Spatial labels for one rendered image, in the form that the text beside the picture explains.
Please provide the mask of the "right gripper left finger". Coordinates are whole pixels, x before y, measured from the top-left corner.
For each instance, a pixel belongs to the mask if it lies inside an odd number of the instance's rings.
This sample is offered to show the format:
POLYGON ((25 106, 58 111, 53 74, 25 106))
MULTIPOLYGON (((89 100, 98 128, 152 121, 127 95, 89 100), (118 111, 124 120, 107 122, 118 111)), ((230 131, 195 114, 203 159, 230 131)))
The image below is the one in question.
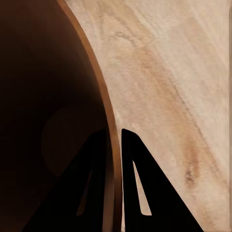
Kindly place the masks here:
POLYGON ((106 129, 92 133, 21 232, 102 232, 106 152, 106 129), (84 212, 76 216, 91 169, 84 212))

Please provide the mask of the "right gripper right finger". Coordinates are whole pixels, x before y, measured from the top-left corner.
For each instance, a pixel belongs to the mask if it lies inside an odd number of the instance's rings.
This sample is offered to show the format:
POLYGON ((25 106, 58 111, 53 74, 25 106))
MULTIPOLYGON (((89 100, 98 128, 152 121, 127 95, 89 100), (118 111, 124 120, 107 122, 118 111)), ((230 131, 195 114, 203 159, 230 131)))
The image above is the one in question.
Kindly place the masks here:
POLYGON ((139 135, 122 129, 125 232, 203 232, 139 135), (133 161, 152 215, 141 213, 133 161))

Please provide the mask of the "trash can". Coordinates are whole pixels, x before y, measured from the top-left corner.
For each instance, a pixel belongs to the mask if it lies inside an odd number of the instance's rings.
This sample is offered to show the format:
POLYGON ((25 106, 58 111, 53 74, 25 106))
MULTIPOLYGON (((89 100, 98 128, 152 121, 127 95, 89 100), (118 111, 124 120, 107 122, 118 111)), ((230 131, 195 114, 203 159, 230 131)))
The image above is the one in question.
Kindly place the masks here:
MULTIPOLYGON (((0 0, 0 232, 23 230, 87 138, 102 129, 102 232, 121 232, 116 120, 83 28, 65 0, 0 0)), ((84 212, 91 173, 76 216, 84 212)))

